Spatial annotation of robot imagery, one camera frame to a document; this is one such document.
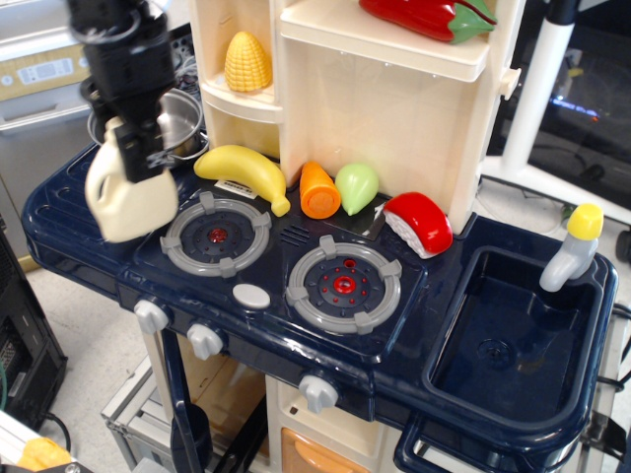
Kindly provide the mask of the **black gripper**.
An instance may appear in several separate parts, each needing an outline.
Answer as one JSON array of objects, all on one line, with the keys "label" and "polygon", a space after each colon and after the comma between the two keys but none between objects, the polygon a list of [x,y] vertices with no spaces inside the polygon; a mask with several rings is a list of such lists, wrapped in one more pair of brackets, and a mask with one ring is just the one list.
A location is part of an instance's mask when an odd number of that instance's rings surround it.
[{"label": "black gripper", "polygon": [[96,116],[120,117],[114,129],[126,178],[138,183],[164,170],[165,150],[157,122],[159,100],[175,84],[165,19],[131,19],[121,27],[78,32],[90,76],[81,95]]}]

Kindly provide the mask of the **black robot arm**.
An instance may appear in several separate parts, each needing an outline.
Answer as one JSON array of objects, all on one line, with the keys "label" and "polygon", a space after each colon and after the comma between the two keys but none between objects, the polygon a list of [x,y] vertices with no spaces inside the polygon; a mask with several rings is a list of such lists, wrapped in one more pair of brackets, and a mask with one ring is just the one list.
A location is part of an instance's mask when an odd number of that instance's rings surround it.
[{"label": "black robot arm", "polygon": [[69,1],[70,32],[90,75],[81,95],[99,124],[119,118],[114,143],[128,180],[162,171],[160,99],[175,85],[167,15],[150,1]]}]

